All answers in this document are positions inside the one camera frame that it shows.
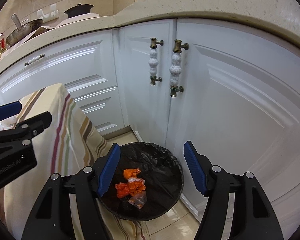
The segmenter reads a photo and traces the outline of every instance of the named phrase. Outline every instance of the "drawer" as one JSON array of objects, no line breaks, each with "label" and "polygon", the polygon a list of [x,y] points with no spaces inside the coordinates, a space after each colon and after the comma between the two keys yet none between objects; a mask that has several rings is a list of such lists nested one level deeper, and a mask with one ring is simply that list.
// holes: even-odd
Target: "drawer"
[{"label": "drawer", "polygon": [[[33,57],[43,54],[44,57],[25,66]],[[0,75],[0,104],[55,83],[63,83],[73,97],[115,87],[112,31],[59,41],[15,63]]]},{"label": "drawer", "polygon": [[124,128],[118,87],[74,98],[74,101],[101,135]]}]

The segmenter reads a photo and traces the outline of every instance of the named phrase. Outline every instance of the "cabinet panel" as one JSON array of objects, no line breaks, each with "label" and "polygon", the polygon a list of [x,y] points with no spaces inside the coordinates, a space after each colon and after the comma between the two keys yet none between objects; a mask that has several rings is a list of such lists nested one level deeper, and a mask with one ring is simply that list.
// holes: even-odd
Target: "cabinet panel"
[{"label": "cabinet panel", "polygon": [[[229,173],[253,172],[289,237],[300,224],[300,51],[262,31],[212,20],[178,20],[177,38],[189,50],[181,53],[184,92],[171,101],[166,147],[183,167],[183,201],[200,220],[207,199],[183,157],[191,140]],[[224,237],[233,204],[231,196]]]},{"label": "cabinet panel", "polygon": [[[168,127],[170,89],[169,67],[175,20],[153,21],[120,29],[122,77],[129,125],[139,140],[165,145]],[[157,81],[150,85],[150,38],[163,40],[158,45]]]},{"label": "cabinet panel", "polygon": [[[40,54],[45,56],[24,65]],[[57,42],[15,63],[0,75],[0,104],[55,83],[73,97],[116,86],[111,30]]]},{"label": "cabinet panel", "polygon": [[101,135],[124,127],[118,87],[74,98]]}]

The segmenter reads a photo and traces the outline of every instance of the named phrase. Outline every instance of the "tablecloth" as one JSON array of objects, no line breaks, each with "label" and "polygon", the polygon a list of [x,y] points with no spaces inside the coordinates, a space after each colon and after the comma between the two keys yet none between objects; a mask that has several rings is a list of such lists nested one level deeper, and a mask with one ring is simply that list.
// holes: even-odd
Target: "tablecloth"
[{"label": "tablecloth", "polygon": [[[17,123],[49,111],[52,123],[33,138],[37,166],[4,188],[4,211],[8,230],[16,240],[22,231],[31,208],[49,176],[76,174],[87,165],[108,153],[111,145],[98,133],[62,84],[43,88],[21,100],[22,110]],[[71,213],[76,239],[83,240],[75,195],[70,195]],[[114,240],[150,239],[145,222],[121,220],[99,202],[102,218]]]}]

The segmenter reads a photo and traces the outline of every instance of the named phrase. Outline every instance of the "trash can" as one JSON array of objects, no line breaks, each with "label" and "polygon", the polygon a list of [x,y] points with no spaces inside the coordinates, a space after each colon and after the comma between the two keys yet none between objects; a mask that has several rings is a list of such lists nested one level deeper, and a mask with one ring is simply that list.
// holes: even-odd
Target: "trash can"
[{"label": "trash can", "polygon": [[[177,158],[166,148],[153,143],[130,143],[120,147],[121,157],[108,191],[101,203],[120,219],[148,221],[170,210],[180,198],[183,172]],[[145,180],[146,203],[141,209],[128,201],[131,195],[119,199],[115,184],[126,183],[125,169],[137,169],[138,178]]]}]

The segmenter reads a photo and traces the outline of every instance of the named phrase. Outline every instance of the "countertop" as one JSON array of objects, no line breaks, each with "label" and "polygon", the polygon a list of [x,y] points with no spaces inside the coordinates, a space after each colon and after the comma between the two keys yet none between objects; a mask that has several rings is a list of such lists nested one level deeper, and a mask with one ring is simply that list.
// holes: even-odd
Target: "countertop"
[{"label": "countertop", "polygon": [[70,23],[27,41],[0,61],[0,73],[26,55],[71,36],[176,17],[238,22],[273,33],[300,48],[300,5],[296,0],[138,0],[114,16]]}]

